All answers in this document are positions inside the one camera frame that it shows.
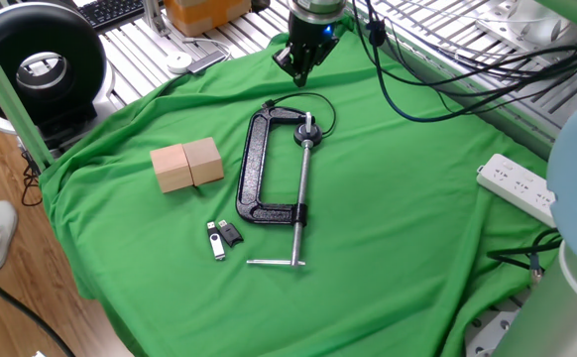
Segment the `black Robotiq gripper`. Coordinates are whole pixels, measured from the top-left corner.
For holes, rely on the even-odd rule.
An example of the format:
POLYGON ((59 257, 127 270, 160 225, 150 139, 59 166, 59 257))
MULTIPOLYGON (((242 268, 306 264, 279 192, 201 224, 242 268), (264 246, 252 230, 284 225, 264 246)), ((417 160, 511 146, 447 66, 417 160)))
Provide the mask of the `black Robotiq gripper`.
POLYGON ((274 62, 292 77, 297 87, 304 87, 309 71, 321 65, 339 43, 334 30, 334 23, 312 24, 290 14, 288 46, 273 54, 274 62))

